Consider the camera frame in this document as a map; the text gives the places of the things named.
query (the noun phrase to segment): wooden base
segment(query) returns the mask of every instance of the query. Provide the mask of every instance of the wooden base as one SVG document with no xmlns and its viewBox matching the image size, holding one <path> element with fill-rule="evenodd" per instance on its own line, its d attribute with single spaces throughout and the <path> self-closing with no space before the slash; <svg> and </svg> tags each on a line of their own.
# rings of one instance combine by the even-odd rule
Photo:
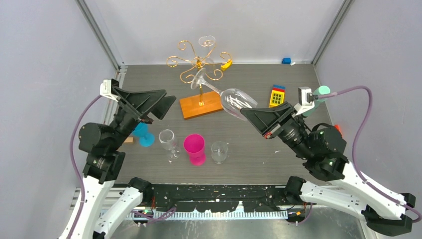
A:
<svg viewBox="0 0 422 239">
<path fill-rule="evenodd" d="M 199 99 L 200 95 L 180 99 L 180 106 L 182 107 L 183 118 L 185 120 L 223 110 L 220 95 L 217 92 L 203 93 L 202 100 L 204 105 L 202 106 Z"/>
</svg>

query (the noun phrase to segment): glass stem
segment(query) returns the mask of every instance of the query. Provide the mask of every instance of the glass stem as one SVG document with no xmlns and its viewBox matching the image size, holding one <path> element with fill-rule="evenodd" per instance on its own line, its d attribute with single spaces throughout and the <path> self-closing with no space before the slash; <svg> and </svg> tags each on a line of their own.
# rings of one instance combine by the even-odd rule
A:
<svg viewBox="0 0 422 239">
<path fill-rule="evenodd" d="M 214 87 L 213 85 L 211 85 L 210 83 L 203 81 L 201 82 L 201 84 L 206 85 L 208 88 L 210 88 L 211 90 L 217 92 L 219 95 L 221 95 L 221 91 L 219 89 L 217 89 L 216 87 Z"/>
</svg>

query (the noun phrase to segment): clear glass tumbler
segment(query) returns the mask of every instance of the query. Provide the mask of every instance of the clear glass tumbler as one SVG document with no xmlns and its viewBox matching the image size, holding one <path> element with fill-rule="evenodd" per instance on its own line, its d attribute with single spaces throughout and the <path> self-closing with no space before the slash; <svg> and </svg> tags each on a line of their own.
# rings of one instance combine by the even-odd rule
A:
<svg viewBox="0 0 422 239">
<path fill-rule="evenodd" d="M 211 157 L 216 164 L 221 164 L 227 158 L 227 143 L 223 141 L 214 142 L 211 146 Z"/>
<path fill-rule="evenodd" d="M 161 146 L 167 150 L 167 157 L 175 159 L 180 156 L 180 147 L 177 146 L 177 140 L 171 130 L 165 129 L 161 131 L 158 139 L 160 140 Z"/>
</svg>

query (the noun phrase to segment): yellow toy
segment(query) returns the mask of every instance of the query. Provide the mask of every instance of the yellow toy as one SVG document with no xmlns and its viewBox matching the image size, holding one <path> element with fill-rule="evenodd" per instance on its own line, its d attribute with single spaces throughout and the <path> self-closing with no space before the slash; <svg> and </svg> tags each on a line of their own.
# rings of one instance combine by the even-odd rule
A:
<svg viewBox="0 0 422 239">
<path fill-rule="evenodd" d="M 286 87 L 273 85 L 273 90 L 271 91 L 270 104 L 268 107 L 275 107 L 284 102 L 284 91 Z"/>
<path fill-rule="evenodd" d="M 231 59 L 229 59 L 224 65 L 221 66 L 221 70 L 222 71 L 227 70 L 231 66 L 232 63 L 233 63 L 233 61 Z"/>
</svg>

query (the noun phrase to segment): cable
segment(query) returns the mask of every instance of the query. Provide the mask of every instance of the cable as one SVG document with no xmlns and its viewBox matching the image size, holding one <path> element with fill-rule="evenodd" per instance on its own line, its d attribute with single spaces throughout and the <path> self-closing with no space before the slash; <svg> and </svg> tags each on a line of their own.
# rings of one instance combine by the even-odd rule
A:
<svg viewBox="0 0 422 239">
<path fill-rule="evenodd" d="M 84 186 L 84 182 L 82 180 L 82 176 L 78 171 L 78 167 L 76 166 L 76 162 L 75 162 L 75 156 L 73 155 L 73 141 L 75 139 L 75 135 L 76 135 L 76 131 L 78 131 L 79 128 L 79 124 L 81 123 L 82 118 L 84 117 L 84 115 L 86 114 L 86 112 L 89 110 L 89 108 L 99 99 L 101 98 L 101 96 L 97 96 L 95 97 L 95 99 L 93 99 L 88 106 L 84 109 L 84 111 L 82 111 L 81 116 L 79 116 L 78 121 L 76 122 L 75 128 L 73 129 L 72 132 L 72 136 L 70 138 L 70 145 L 69 145 L 69 151 L 70 151 L 70 161 L 72 162 L 72 166 L 73 166 L 73 170 L 75 171 L 76 177 L 78 178 L 78 182 L 80 184 L 81 187 L 81 202 L 79 204 L 79 209 L 78 212 L 76 213 L 75 216 L 75 220 L 73 221 L 72 226 L 70 227 L 69 233 L 67 234 L 66 239 L 70 239 L 73 231 L 75 230 L 76 224 L 78 223 L 79 217 L 81 216 L 82 213 L 82 208 L 84 207 L 84 202 L 85 202 L 85 186 Z"/>
<path fill-rule="evenodd" d="M 309 207 L 309 213 L 305 216 L 305 219 L 303 219 L 302 221 L 300 221 L 300 222 L 296 222 L 296 223 L 292 223 L 292 222 L 289 222 L 290 224 L 295 224 L 295 225 L 300 225 L 300 224 L 303 224 L 303 223 L 305 223 L 307 220 L 308 220 L 308 218 L 311 216 L 311 214 L 312 214 L 312 209 L 313 209 L 313 204 L 311 203 L 311 206 Z"/>
<path fill-rule="evenodd" d="M 388 194 L 384 193 L 383 191 L 381 191 L 380 189 L 378 189 L 376 186 L 374 186 L 372 183 L 368 182 L 367 179 L 362 175 L 361 170 L 359 169 L 359 166 L 357 164 L 357 159 L 356 159 L 356 145 L 357 145 L 357 140 L 360 136 L 360 133 L 362 132 L 363 127 L 365 126 L 366 122 L 368 121 L 369 115 L 371 114 L 371 110 L 372 110 L 372 92 L 371 90 L 366 87 L 366 86 L 355 86 L 355 87 L 351 87 L 339 92 L 334 92 L 331 94 L 325 94 L 325 95 L 319 95 L 318 98 L 319 99 L 324 99 L 324 98 L 330 98 L 330 97 L 334 97 L 334 96 L 339 96 L 342 95 L 344 93 L 350 92 L 350 91 L 354 91 L 354 90 L 358 90 L 358 89 L 364 89 L 366 90 L 366 92 L 368 93 L 368 97 L 369 97 L 369 102 L 368 102 L 368 110 L 366 111 L 366 115 L 365 118 L 362 121 L 362 124 L 360 125 L 355 139 L 353 141 L 353 146 L 352 146 L 352 160 L 356 169 L 356 173 L 359 175 L 360 179 L 362 179 L 363 182 L 365 182 L 370 188 L 372 188 L 373 190 L 375 190 L 377 193 L 381 194 L 382 196 L 384 196 L 385 198 L 389 199 L 390 201 L 394 202 L 395 204 L 398 205 L 402 205 L 404 208 L 412 211 L 413 213 L 415 213 L 418 218 L 414 219 L 412 222 L 413 223 L 417 223 L 419 221 L 422 220 L 422 215 L 420 212 L 418 212 L 416 209 L 408 206 L 407 204 L 402 204 L 399 200 L 390 197 Z"/>
<path fill-rule="evenodd" d="M 150 220 L 151 221 L 150 223 L 156 223 L 156 222 L 164 221 L 167 218 L 171 217 L 175 212 L 176 212 L 176 207 L 173 207 L 173 208 L 170 208 L 168 211 L 166 211 L 166 213 L 161 215 L 159 218 L 154 218 L 153 216 L 146 215 L 146 214 L 140 213 L 138 211 L 131 211 L 131 213 L 135 213 L 138 216 L 141 216 L 143 218 Z"/>
<path fill-rule="evenodd" d="M 292 208 L 294 208 L 296 205 L 293 205 L 291 208 L 287 208 L 287 209 L 279 209 L 278 211 L 288 211 L 288 210 L 290 210 L 290 209 L 292 209 Z"/>
</svg>

